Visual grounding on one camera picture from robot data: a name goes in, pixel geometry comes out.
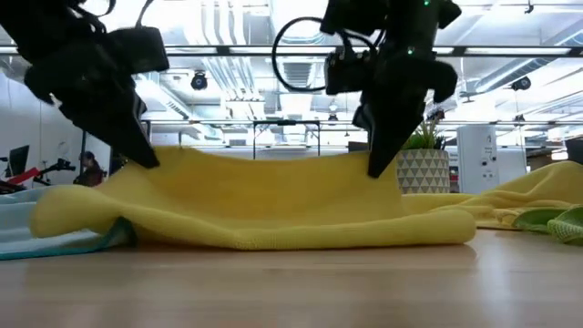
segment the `computer monitor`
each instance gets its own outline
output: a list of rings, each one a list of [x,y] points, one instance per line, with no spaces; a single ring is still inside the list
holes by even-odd
[[[23,146],[21,148],[10,150],[10,155],[8,155],[8,168],[6,169],[7,178],[25,173],[29,149],[29,146]]]

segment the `ceiling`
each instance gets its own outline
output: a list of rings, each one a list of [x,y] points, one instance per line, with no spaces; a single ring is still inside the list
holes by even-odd
[[[533,0],[525,14],[523,0],[459,0],[462,16],[437,34],[437,46],[583,46],[583,0]],[[144,0],[118,1],[111,15],[102,18],[108,28],[132,26]],[[297,16],[322,16],[326,0],[158,0],[144,16],[144,24],[157,26],[166,45],[270,46],[281,26]],[[86,8],[104,12],[105,0],[88,0]],[[9,44],[0,36],[3,45]],[[339,39],[323,36],[313,23],[301,23],[284,38],[287,45],[339,45]],[[527,121],[580,120],[583,118],[583,57],[502,58],[447,57],[460,76],[455,95],[438,106],[446,120],[511,120],[523,114]],[[297,86],[323,84],[323,57],[279,57],[283,75]],[[358,94],[328,97],[323,94],[289,93],[275,79],[268,56],[173,56],[171,69],[138,77],[138,93],[148,104],[144,118],[189,119],[328,119],[333,112],[350,120],[359,102]],[[22,63],[5,57],[4,69],[18,78]],[[205,71],[209,86],[195,91],[190,81],[195,71]],[[524,76],[532,81],[526,91],[507,86]],[[429,104],[427,109],[434,108]],[[196,144],[237,138],[249,142],[247,126],[191,126],[160,124],[154,132],[186,132]],[[335,126],[346,130],[346,126]],[[456,125],[445,126],[455,136]],[[545,142],[578,134],[578,126],[527,126],[517,131],[500,127],[500,134],[520,132],[529,142]],[[347,133],[338,132],[334,144],[344,144]],[[305,128],[267,129],[262,142],[306,143]]]

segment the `yellow towel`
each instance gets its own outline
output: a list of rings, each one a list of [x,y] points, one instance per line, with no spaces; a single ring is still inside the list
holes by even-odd
[[[521,210],[583,202],[583,167],[562,163],[479,196],[401,196],[394,163],[379,179],[367,153],[253,161],[157,148],[161,166],[130,164],[101,186],[56,187],[37,203],[37,237],[105,232],[118,217],[141,241],[241,250],[446,244],[480,226],[509,228]]]

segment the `wooden table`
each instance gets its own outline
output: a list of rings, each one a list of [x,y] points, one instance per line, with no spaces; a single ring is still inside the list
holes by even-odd
[[[583,249],[524,232],[353,251],[0,263],[0,327],[582,327]]]

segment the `plant pot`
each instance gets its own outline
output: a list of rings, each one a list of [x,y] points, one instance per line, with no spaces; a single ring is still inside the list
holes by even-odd
[[[447,151],[402,150],[397,155],[397,179],[403,194],[448,193],[449,155]]]

